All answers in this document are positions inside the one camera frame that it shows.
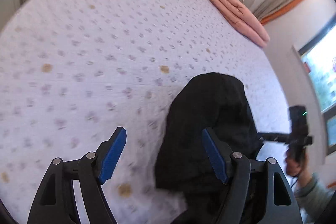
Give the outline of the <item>person's right hand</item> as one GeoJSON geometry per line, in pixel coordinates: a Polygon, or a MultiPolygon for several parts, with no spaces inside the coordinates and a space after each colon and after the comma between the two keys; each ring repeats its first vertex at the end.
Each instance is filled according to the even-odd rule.
{"type": "Polygon", "coordinates": [[[286,174],[291,177],[297,178],[297,186],[299,188],[303,188],[307,186],[307,184],[312,179],[312,174],[309,170],[309,157],[308,154],[305,153],[305,158],[300,162],[296,162],[295,158],[292,157],[291,152],[288,150],[286,152],[286,174]]]}

